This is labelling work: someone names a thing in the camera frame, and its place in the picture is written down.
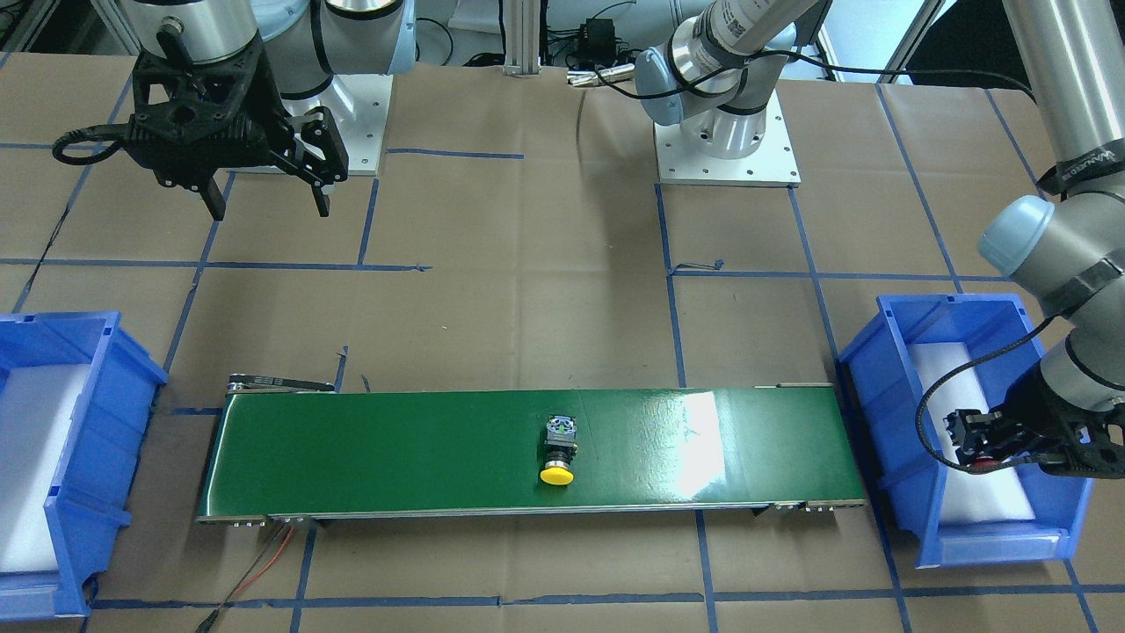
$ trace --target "yellow button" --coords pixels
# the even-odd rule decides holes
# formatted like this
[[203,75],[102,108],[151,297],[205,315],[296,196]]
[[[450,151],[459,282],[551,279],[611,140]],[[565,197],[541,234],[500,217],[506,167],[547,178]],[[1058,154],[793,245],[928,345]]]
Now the yellow button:
[[574,481],[574,473],[560,467],[551,467],[540,471],[539,479],[551,486],[566,486]]

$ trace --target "white mounting plate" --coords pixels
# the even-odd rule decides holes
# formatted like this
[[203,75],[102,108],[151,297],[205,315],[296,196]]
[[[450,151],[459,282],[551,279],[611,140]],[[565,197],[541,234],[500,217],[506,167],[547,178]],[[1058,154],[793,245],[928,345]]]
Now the white mounting plate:
[[656,162],[667,184],[789,187],[801,182],[801,170],[789,141],[777,93],[766,105],[766,132],[757,151],[744,159],[718,159],[695,151],[678,125],[656,125]]
[[[344,147],[348,148],[349,175],[376,175],[382,156],[382,137],[387,129],[387,112],[390,110],[389,74],[340,74],[342,81],[356,99],[356,120],[340,126]],[[234,169],[249,173],[281,173],[276,166],[251,166]]]

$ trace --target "blue plastic bin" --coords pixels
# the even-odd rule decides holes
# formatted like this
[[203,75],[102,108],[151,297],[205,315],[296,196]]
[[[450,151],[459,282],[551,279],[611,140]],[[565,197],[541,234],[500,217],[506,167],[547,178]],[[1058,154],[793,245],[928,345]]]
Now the blue plastic bin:
[[[1019,297],[1008,293],[880,296],[879,315],[842,362],[852,373],[864,418],[882,463],[879,486],[891,498],[902,530],[921,541],[916,567],[1069,560],[1078,540],[1092,480],[1053,477],[1035,464],[1017,467],[1035,521],[939,525],[950,469],[929,456],[915,432],[922,388],[908,345],[963,343],[973,359],[1033,329]],[[989,407],[1043,356],[1038,341],[975,369]],[[944,416],[946,413],[932,412]],[[929,421],[926,432],[937,446]]]
[[118,311],[0,314],[0,390],[18,368],[90,364],[43,503],[58,571],[0,573],[0,622],[89,615],[83,584],[108,568],[117,531],[129,524],[125,500],[168,376],[120,319]]

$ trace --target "brown floor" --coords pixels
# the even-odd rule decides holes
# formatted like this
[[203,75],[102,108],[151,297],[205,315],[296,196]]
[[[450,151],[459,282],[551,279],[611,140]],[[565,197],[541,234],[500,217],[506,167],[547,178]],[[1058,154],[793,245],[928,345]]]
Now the brown floor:
[[[349,179],[321,219],[296,180],[238,174],[219,182],[230,209],[213,226],[125,155],[83,170],[44,148],[130,111],[127,99],[115,110],[130,60],[0,63],[0,305],[122,310],[171,374],[90,632],[191,631],[254,558],[264,531],[192,523],[208,410],[231,372],[331,382],[346,346],[350,392],[364,379],[376,391],[835,382],[879,293],[1019,292],[975,243],[1035,192],[1019,152],[1034,173],[1051,163],[1018,93],[788,82],[799,188],[655,187],[636,103],[559,73],[423,66],[396,78],[387,146],[406,151],[384,155],[378,182]],[[717,259],[720,273],[667,274]],[[296,539],[215,630],[1125,631],[1125,488],[1096,487],[1072,573],[915,570],[916,539],[875,501],[759,518],[339,523]]]

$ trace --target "red wire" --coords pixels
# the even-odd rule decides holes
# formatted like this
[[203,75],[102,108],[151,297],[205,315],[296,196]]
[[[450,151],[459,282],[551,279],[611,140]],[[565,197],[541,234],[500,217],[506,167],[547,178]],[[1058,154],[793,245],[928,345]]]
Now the red wire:
[[290,527],[289,528],[289,533],[285,535],[285,541],[281,542],[281,546],[278,548],[278,551],[273,553],[273,558],[270,559],[270,562],[266,563],[266,567],[263,567],[262,569],[258,570],[258,573],[251,576],[245,581],[243,581],[242,585],[238,585],[237,587],[235,587],[234,591],[231,593],[231,598],[237,596],[238,593],[242,591],[243,589],[245,589],[246,587],[250,587],[250,585],[253,581],[255,581],[259,578],[261,578],[263,573],[266,573],[267,571],[270,570],[271,567],[273,567],[273,563],[276,563],[278,561],[278,558],[281,557],[281,552],[285,552],[286,545],[289,544],[289,541],[292,541],[292,534],[294,534],[294,532],[296,532],[296,530],[292,528],[292,527]]

